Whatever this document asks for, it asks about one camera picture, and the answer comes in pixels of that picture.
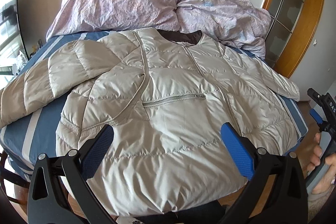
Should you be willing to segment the person's right hand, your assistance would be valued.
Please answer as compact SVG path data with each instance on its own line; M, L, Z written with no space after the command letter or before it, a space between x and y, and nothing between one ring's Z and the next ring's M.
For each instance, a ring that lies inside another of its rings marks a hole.
M312 174L312 172L321 167L321 170L313 179L307 188L308 194L321 194L329 190L332 185L332 182L335 178L335 153L330 154L324 158L324 162L322 162L322 156L324 152L327 150L323 150L320 146L323 144L325 146L326 141L330 140L327 137L327 133L316 133L314 137L314 147L311 155L309 156L309 164L306 167L308 174Z

